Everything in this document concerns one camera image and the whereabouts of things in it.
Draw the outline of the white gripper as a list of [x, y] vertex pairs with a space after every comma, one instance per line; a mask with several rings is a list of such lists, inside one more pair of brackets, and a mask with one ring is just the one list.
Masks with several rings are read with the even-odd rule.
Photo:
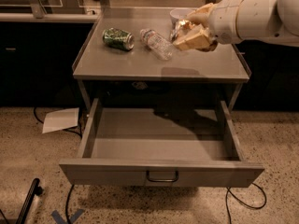
[[198, 49], [208, 52], [213, 51], [218, 42], [240, 43], [242, 39], [238, 35], [236, 22], [243, 1], [221, 0], [217, 4], [205, 4], [189, 13], [185, 19], [201, 25], [196, 25], [192, 29], [179, 29], [173, 45], [179, 50]]

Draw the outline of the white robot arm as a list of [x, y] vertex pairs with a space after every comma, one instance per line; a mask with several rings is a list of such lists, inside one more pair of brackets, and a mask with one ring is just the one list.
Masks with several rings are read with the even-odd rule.
[[192, 27], [174, 40], [180, 50], [211, 51], [219, 44], [246, 40], [299, 44], [299, 0], [221, 0], [197, 8], [185, 20]]

